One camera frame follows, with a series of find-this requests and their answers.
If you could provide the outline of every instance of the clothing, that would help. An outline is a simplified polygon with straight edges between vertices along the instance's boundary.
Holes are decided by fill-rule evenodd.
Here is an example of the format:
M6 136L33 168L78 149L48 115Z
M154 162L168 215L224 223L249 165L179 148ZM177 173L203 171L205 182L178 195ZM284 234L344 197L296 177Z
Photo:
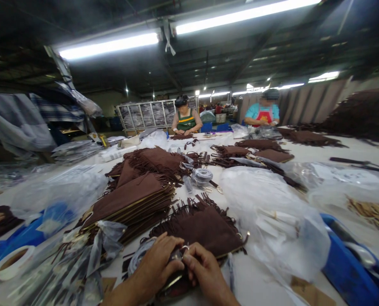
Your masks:
M57 147L38 107L22 93L0 93L0 141L22 158Z
M198 124L202 124L201 118L195 109L190 108L189 113L189 116L181 117L180 112L177 111L174 116L173 129L187 131Z
M84 120L86 117L83 109L77 105L61 105L48 101L40 96L30 93L31 101L38 107L41 116L48 122L75 122L78 129L87 132Z
M222 106L217 105L217 106L215 107L215 115L219 115L219 114L221 114L221 113L222 113Z
M256 119L258 118L260 112L272 112L273 114L272 121L274 119L280 118L279 107L276 104L273 104L267 107L267 106L261 106L260 103L256 103L252 105L251 107L249 107L248 111L246 112L245 118Z

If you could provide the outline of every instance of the cardboard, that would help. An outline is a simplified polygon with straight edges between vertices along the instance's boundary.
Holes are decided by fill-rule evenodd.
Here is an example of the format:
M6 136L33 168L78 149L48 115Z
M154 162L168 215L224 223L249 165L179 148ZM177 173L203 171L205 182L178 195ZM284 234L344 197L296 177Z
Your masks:
M291 280L291 288L295 293L304 298L310 306L336 305L336 302L331 297L303 279L294 276Z

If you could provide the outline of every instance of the green apron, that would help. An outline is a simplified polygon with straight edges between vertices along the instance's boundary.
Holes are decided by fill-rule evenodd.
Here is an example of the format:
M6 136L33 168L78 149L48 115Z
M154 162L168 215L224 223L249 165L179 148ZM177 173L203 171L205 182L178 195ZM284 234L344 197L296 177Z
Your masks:
M197 123L195 122L194 116L192 115L192 109L189 109L189 116L187 117L181 117L180 112L178 112L178 124L177 129L187 131L194 126L196 126Z

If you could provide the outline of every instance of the red apron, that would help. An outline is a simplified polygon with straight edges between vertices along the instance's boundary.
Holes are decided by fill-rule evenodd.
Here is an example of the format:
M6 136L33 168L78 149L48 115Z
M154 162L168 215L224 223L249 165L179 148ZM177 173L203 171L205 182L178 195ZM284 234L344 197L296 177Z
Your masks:
M266 121L267 123L271 123L273 121L273 113L272 111L260 111L259 108L259 113L257 114L256 120L263 120Z

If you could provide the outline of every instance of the woman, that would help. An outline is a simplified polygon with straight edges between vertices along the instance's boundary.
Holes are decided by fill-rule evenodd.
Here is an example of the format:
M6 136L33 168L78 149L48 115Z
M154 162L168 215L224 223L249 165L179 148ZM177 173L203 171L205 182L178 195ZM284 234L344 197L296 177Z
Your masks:
M173 131L181 135L197 133L202 127L202 121L197 110L188 107L188 96L177 97L174 104L178 112L174 116Z
M254 127L279 124L279 107L275 104L278 99L279 91L277 89L266 90L260 101L252 105L246 112L245 123Z

